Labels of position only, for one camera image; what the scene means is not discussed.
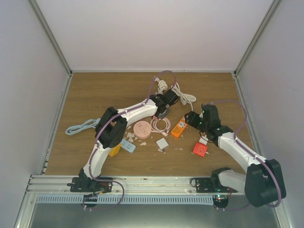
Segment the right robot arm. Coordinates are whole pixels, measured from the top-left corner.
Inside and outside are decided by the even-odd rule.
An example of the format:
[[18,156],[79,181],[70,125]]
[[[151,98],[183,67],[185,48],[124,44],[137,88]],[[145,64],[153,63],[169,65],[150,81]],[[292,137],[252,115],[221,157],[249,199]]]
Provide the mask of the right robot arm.
[[222,125],[214,103],[203,104],[201,113],[190,111],[184,116],[186,124],[205,133],[208,141],[227,152],[244,170],[237,173],[228,167],[214,170],[209,178],[195,178],[196,191],[214,190],[216,208],[225,208],[228,198],[222,193],[229,190],[245,195],[254,207],[277,207],[286,197],[285,183],[280,163],[268,160],[245,145],[232,129]]

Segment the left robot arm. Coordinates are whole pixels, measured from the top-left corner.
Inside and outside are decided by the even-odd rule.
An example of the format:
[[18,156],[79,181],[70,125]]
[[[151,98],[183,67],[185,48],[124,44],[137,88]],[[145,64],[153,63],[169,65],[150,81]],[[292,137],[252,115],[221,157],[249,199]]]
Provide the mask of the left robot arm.
[[124,109],[109,107],[95,130],[95,145],[87,164],[72,181],[79,192],[97,191],[102,166],[114,147],[121,143],[127,126],[145,117],[164,118],[178,95],[169,89],[165,94],[149,95],[145,100]]

